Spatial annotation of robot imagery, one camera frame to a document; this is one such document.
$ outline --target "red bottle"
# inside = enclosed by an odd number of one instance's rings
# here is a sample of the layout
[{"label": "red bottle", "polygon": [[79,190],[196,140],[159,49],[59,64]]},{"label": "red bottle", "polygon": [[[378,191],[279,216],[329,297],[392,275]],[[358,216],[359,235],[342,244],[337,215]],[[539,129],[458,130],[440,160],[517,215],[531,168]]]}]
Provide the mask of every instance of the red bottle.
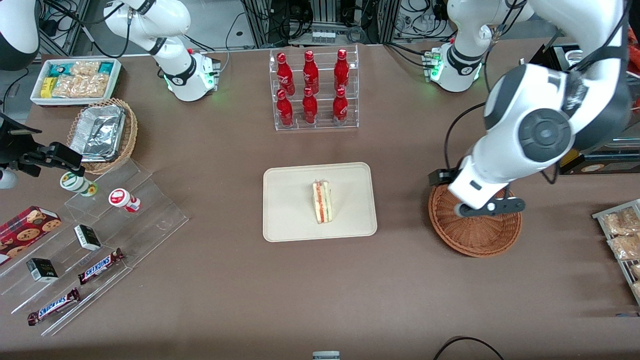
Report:
[{"label": "red bottle", "polygon": [[310,86],[305,88],[305,98],[302,99],[302,108],[305,110],[305,121],[307,124],[315,124],[318,115],[318,101]]},{"label": "red bottle", "polygon": [[305,77],[305,86],[309,86],[314,94],[320,91],[320,78],[318,76],[318,65],[314,61],[314,52],[305,51],[305,67],[302,69]]},{"label": "red bottle", "polygon": [[292,127],[293,126],[293,108],[291,107],[291,102],[287,99],[287,94],[282,89],[278,89],[278,102],[276,102],[276,107],[278,108],[278,115],[280,116],[280,121],[282,122],[282,126],[284,127]]},{"label": "red bottle", "polygon": [[335,99],[333,100],[333,123],[342,126],[347,122],[347,106],[349,103],[344,97],[344,88],[339,88],[335,92]]},{"label": "red bottle", "polygon": [[349,85],[349,63],[347,62],[347,51],[345,49],[338,50],[338,61],[333,68],[333,76],[335,78],[333,87],[338,91],[340,87],[347,88]]},{"label": "red bottle", "polygon": [[293,85],[293,71],[287,63],[287,56],[284,53],[278,53],[276,56],[278,59],[278,82],[280,88],[287,92],[288,96],[292,96],[296,93],[296,87]]}]

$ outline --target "cookie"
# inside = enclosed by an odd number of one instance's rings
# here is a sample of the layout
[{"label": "cookie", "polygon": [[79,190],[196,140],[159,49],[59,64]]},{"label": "cookie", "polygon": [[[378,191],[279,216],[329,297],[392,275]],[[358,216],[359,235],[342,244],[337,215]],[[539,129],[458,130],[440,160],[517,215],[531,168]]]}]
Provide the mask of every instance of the cookie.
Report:
[{"label": "cookie", "polygon": [[19,234],[17,239],[19,241],[29,241],[32,239],[35,239],[36,236],[40,235],[40,230],[39,229],[26,229],[26,230],[22,230]]},{"label": "cookie", "polygon": [[40,225],[47,218],[47,215],[41,213],[38,210],[33,210],[27,215],[27,222],[30,224]]},{"label": "cookie", "polygon": [[44,224],[42,226],[42,231],[52,231],[53,229],[57,228],[58,226],[60,226],[60,224],[62,224],[62,221],[56,219],[56,220],[51,220],[50,222]]},{"label": "cookie", "polygon": [[26,246],[18,246],[18,247],[14,247],[13,249],[9,250],[9,252],[6,253],[6,255],[9,258],[14,258],[20,251],[26,249]]}]

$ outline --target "brown wicker basket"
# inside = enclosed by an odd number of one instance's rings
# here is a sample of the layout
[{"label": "brown wicker basket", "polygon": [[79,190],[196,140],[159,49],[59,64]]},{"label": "brown wicker basket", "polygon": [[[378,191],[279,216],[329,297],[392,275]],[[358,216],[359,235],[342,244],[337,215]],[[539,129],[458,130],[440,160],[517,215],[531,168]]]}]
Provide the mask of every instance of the brown wicker basket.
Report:
[{"label": "brown wicker basket", "polygon": [[[136,114],[133,113],[126,102],[120,99],[103,100],[100,102],[96,102],[95,104],[91,104],[89,105],[89,107],[94,108],[97,106],[107,105],[118,105],[127,110],[127,117],[124,120],[124,130],[122,131],[122,140],[120,142],[120,148],[118,150],[119,155],[116,160],[110,163],[83,163],[84,168],[89,174],[104,174],[105,172],[107,172],[107,170],[129,158],[129,156],[131,156],[131,153],[133,152],[133,148],[136,146],[136,136],[138,135],[138,120],[136,120]],[[76,116],[76,121],[74,121],[73,125],[71,125],[71,131],[69,131],[69,135],[67,135],[67,146],[71,144],[71,140],[74,138],[74,134],[76,133],[76,126],[78,125],[79,119],[80,114]]]},{"label": "brown wicker basket", "polygon": [[[497,195],[502,197],[502,194],[504,190]],[[465,255],[487,258],[507,251],[518,239],[522,229],[521,213],[461,218],[454,211],[458,203],[460,200],[446,185],[431,190],[429,218],[448,246]]]}]

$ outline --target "table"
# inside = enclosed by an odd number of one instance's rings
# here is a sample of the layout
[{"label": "table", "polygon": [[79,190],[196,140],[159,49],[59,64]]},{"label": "table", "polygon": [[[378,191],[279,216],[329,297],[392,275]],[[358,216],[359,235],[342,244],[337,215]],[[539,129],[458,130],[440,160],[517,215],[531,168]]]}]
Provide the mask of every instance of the table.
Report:
[{"label": "table", "polygon": [[[505,40],[492,82],[544,40]],[[418,48],[430,49],[432,44]],[[180,102],[151,57],[122,58],[118,96],[140,122],[133,158],[192,216],[135,271],[53,337],[40,338],[0,299],[0,358],[430,359],[452,336],[481,338],[506,359],[637,359],[637,311],[590,214],[638,198],[634,175],[541,176],[514,183],[524,228],[502,256],[448,248],[426,212],[427,175],[443,166],[451,120],[484,101],[424,82],[392,51],[360,46],[357,131],[276,133],[268,51],[233,53],[220,90]],[[40,142],[63,140],[78,109],[34,106]],[[461,156],[484,130],[479,111],[451,139]],[[378,232],[367,238],[269,243],[262,237],[262,175],[271,167],[364,161],[372,170]],[[70,197],[59,170],[21,176],[0,193],[0,219]],[[494,359],[458,343],[441,359]]]}]

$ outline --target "clear acrylic shelf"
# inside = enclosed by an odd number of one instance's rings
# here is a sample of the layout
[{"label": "clear acrylic shelf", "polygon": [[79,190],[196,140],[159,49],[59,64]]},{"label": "clear acrylic shelf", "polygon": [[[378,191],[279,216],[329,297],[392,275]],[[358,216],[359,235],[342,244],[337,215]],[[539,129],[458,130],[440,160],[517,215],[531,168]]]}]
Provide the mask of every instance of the clear acrylic shelf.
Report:
[{"label": "clear acrylic shelf", "polygon": [[[302,99],[304,98],[303,89],[305,82],[302,75],[302,69],[305,66],[305,51],[307,49],[297,47],[287,47],[283,49],[271,50],[269,53],[269,78],[271,80],[271,101],[273,103],[273,118],[276,130],[313,130],[313,129],[344,129],[350,127],[358,127],[360,125],[360,109],[359,109],[359,77],[358,77],[358,47],[351,46],[328,46],[314,47],[314,59],[318,65],[320,77],[320,91],[316,94],[318,102],[317,122],[309,125],[304,120],[304,111],[302,108]],[[336,126],[333,123],[333,100],[335,98],[335,89],[333,87],[333,67],[337,60],[338,49],[347,51],[347,62],[349,63],[349,85],[346,88],[346,99],[349,103],[347,108],[347,120],[343,126]],[[275,57],[278,53],[287,55],[287,63],[293,71],[293,83],[296,86],[296,93],[289,97],[293,107],[293,126],[284,127],[278,116],[278,108],[276,107],[276,92],[280,88],[278,82],[278,62]]]},{"label": "clear acrylic shelf", "polygon": [[[64,223],[57,233],[15,260],[0,276],[0,299],[12,308],[12,314],[24,317],[33,311],[78,288],[81,301],[64,307],[34,326],[42,336],[55,334],[77,315],[107,292],[120,279],[165,239],[188,221],[177,205],[165,196],[151,180],[150,173],[135,161],[128,160],[118,168],[100,176],[95,182],[99,192],[94,197],[73,196],[60,208]],[[128,189],[141,200],[141,209],[128,213],[109,205],[107,196],[115,188]],[[102,243],[99,250],[90,252],[80,247],[74,227],[92,227]],[[78,274],[121,248],[125,258],[108,268],[87,284],[80,285]],[[29,258],[50,259],[60,277],[50,284],[35,282],[28,272]]]}]

